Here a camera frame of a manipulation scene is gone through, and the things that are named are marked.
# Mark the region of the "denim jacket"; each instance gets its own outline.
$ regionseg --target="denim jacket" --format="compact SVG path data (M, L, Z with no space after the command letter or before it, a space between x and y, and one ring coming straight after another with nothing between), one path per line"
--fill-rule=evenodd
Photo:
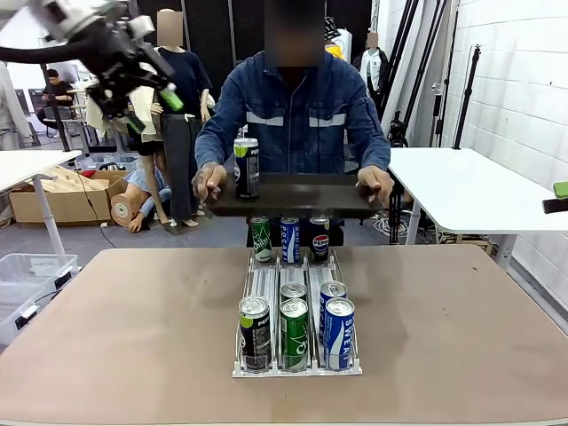
M195 159L223 164L233 153L237 131L248 125L258 139L261 172L344 173L343 135L361 167L387 170L391 146L384 138L375 104L350 64L326 53L307 68L291 90L278 68L260 52L227 77L216 114L195 142Z

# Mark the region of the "tray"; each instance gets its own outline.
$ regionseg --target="tray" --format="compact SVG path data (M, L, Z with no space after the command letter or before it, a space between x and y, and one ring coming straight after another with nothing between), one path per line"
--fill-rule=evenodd
M236 217L366 219L383 209L378 200L369 204L366 187L356 184L354 175L264 173L260 176L260 196L250 201L236 198L234 176L230 175L219 199L209 197L206 204L217 216Z
M323 347L318 341L318 329L320 325L320 287L324 282L329 280L343 282L335 251L330 250L329 261L326 264L310 264L307 256L302 256L299 264L282 264L280 262L280 251L275 251L276 260L272 264L258 263L254 258L254 253L251 253L248 259L247 278L245 279L245 288L243 291L243 297L250 295L263 296L268 300L270 305L272 332L272 359L270 367L263 372L247 370L241 352L240 325L237 323L233 377L258 378L362 375L363 370L360 366L357 330L355 327L353 327L350 367L345 370L335 371L328 370L324 367ZM308 323L309 348L306 352L308 358L307 368L298 372L283 369L283 359L280 351L280 286L290 281L301 282L308 288L308 305L311 307Z

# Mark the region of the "can rack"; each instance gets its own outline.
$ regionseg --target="can rack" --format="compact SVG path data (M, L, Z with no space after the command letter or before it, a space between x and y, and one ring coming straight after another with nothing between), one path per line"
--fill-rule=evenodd
M276 260L271 264L258 263L251 253L248 258L247 274L243 297L263 296L270 305L270 324L272 339L272 358L267 370L262 372L247 370L241 351L240 325L237 323L235 361L233 377L308 377L362 375L360 366L357 330L353 326L350 367L341 371L326 369L323 363L323 346L318 341L320 322L320 287L329 280L343 281L339 260L333 249L329 252L329 260L325 264L311 264L307 256L302 256L298 264L283 264L280 251L276 251ZM280 286L290 281L298 281L307 287L307 302L310 308L308 315L308 351L306 351L307 368L292 372L283 368L280 341Z

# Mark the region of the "pepsi logo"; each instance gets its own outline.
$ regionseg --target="pepsi logo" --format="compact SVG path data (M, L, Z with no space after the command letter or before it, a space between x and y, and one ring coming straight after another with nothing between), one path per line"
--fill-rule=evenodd
M326 251L328 242L327 235L318 235L312 240L312 245L316 251Z

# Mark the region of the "black t-shirt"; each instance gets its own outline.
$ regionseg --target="black t-shirt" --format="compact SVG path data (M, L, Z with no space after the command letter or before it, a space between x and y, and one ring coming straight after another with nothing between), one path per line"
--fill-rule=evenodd
M172 82L176 85L176 94L184 103L181 110L172 111L162 97L158 97L163 112L193 114L198 118L201 117L201 93L213 86L199 57L190 51L178 53L162 47L158 49L158 52L176 70Z
M67 91L71 91L73 86L67 82L60 81L59 84L52 84L51 85L51 92L53 96L63 96L67 95L71 98L73 97L72 93L67 93ZM71 107L73 105L73 100L56 100L57 105L60 107Z

